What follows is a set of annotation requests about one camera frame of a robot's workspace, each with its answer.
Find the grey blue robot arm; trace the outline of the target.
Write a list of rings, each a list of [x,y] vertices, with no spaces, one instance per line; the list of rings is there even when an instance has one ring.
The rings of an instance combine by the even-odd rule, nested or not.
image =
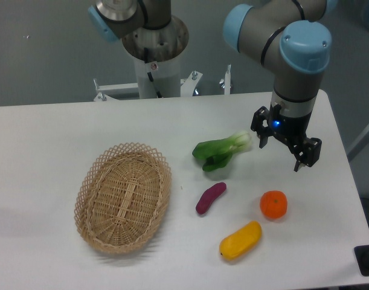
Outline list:
[[[307,137],[306,129],[332,45],[319,20],[335,6],[335,1],[240,4],[223,24],[223,38],[232,49],[274,74],[271,104],[254,113],[251,130],[260,147],[269,137],[286,145],[296,169],[313,166],[321,151],[321,140]],[[170,1],[96,1],[88,13],[99,33],[108,41],[121,40],[133,58],[141,98],[183,94],[180,57],[189,36],[172,15]]]

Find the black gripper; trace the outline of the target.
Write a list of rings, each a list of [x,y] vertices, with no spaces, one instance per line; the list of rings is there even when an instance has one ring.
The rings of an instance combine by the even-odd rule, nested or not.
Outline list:
[[[267,145],[269,137],[277,137],[295,157],[295,172],[303,166],[312,167],[321,153],[322,141],[306,136],[315,101],[316,97],[288,100],[273,92],[270,108],[262,106],[253,115],[251,130],[259,139],[259,148]]]

